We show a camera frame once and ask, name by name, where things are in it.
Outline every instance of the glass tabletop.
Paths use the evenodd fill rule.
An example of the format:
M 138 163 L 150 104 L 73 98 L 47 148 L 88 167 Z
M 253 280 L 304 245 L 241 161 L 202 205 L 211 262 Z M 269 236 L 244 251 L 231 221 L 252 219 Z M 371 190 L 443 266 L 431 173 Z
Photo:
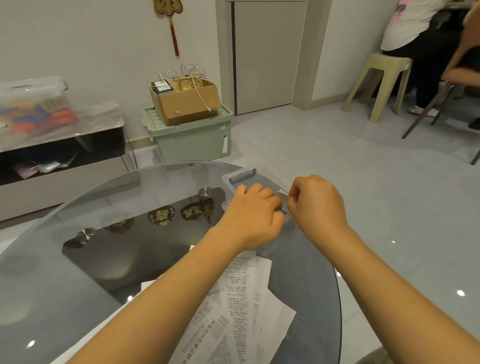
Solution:
M 135 170 L 61 205 L 0 255 L 0 360 L 46 364 L 140 292 L 222 217 L 233 192 L 219 162 Z M 297 311 L 273 363 L 338 363 L 340 296 L 332 265 L 295 221 L 257 255 L 268 288 Z

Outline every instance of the black pants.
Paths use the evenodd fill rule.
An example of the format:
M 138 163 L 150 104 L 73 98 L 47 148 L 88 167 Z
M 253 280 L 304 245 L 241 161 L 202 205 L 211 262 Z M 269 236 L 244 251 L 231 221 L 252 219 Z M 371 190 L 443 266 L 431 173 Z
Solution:
M 438 93 L 438 83 L 460 42 L 460 32 L 429 29 L 387 56 L 413 59 L 408 89 L 417 89 L 417 106 L 425 108 Z

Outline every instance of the forearm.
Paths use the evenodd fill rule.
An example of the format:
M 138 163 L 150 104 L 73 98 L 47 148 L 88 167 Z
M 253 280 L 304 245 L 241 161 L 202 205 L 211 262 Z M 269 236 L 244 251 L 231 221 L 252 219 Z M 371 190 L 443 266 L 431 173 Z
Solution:
M 70 363 L 168 363 L 196 310 L 238 253 L 238 244 L 212 228 L 194 249 L 95 335 Z
M 480 362 L 480 343 L 347 231 L 323 248 L 395 363 Z

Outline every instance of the cardboard box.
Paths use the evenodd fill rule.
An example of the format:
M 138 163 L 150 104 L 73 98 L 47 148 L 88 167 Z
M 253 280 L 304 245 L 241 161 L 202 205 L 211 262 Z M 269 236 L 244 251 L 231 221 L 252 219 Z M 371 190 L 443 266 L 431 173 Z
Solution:
M 155 110 L 158 114 L 163 115 L 167 126 L 206 119 L 216 114 L 214 109 L 219 109 L 222 106 L 216 85 L 207 80 L 202 80 L 202 82 L 203 87 L 198 87 L 196 90 L 178 90 L 179 83 L 175 85 L 171 83 L 172 87 L 177 91 L 165 92 L 159 95 L 152 87 L 149 87 Z M 205 108 L 204 103 L 198 96 L 199 94 L 204 103 L 214 113 L 209 112 Z

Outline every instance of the green plastic storage box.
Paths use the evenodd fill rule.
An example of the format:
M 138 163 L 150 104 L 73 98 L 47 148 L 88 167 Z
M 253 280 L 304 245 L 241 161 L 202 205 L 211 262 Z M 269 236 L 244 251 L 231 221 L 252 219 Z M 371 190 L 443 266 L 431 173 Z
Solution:
M 211 118 L 166 126 L 154 108 L 147 108 L 143 123 L 158 146 L 162 163 L 167 163 L 229 156 L 232 119 L 233 112 L 222 105 Z

